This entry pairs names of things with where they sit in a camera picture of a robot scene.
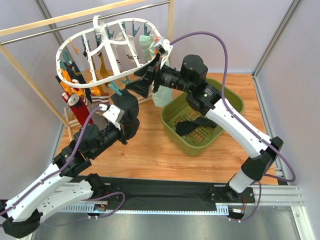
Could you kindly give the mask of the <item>grey sock red stripes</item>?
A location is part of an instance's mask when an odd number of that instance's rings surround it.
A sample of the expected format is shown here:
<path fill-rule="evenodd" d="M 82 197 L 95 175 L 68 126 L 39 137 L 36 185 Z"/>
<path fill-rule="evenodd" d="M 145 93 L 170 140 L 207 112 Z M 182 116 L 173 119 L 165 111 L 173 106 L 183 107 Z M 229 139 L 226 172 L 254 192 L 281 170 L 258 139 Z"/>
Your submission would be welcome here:
<path fill-rule="evenodd" d="M 91 94 L 92 104 L 109 104 L 110 95 L 108 92 L 101 93 L 100 95 Z"/>

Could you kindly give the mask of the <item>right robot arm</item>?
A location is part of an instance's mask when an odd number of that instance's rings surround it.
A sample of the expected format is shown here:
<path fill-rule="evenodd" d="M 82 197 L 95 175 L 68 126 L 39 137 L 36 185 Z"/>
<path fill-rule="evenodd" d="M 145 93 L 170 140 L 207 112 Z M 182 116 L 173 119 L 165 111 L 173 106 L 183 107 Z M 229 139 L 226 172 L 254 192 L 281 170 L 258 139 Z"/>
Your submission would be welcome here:
<path fill-rule="evenodd" d="M 146 98 L 150 86 L 157 91 L 160 86 L 176 89 L 187 94 L 189 106 L 212 120 L 228 132 L 247 152 L 248 158 L 241 169 L 229 180 L 227 187 L 242 193 L 250 184 L 261 180 L 280 154 L 284 142 L 270 137 L 249 123 L 216 87 L 207 82 L 208 68 L 203 59 L 194 54 L 184 57 L 180 70 L 160 64 L 160 55 L 134 73 L 138 76 L 126 85 Z"/>

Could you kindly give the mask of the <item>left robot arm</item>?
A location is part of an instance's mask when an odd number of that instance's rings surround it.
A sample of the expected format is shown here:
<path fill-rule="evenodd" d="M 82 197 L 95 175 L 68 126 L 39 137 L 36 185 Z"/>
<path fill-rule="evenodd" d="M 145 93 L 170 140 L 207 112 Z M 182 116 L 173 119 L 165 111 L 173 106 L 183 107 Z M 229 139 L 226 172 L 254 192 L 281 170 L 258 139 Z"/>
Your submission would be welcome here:
<path fill-rule="evenodd" d="M 54 191 L 90 167 L 107 148 L 119 141 L 126 145 L 136 135 L 140 122 L 120 120 L 108 122 L 100 130 L 95 124 L 83 125 L 75 140 L 65 147 L 48 168 L 17 196 L 0 201 L 0 225 L 4 232 L 21 239 L 31 233 L 55 213 L 78 201 L 97 201 L 111 197 L 107 186 L 97 173 L 91 173 L 75 186 L 54 194 Z"/>

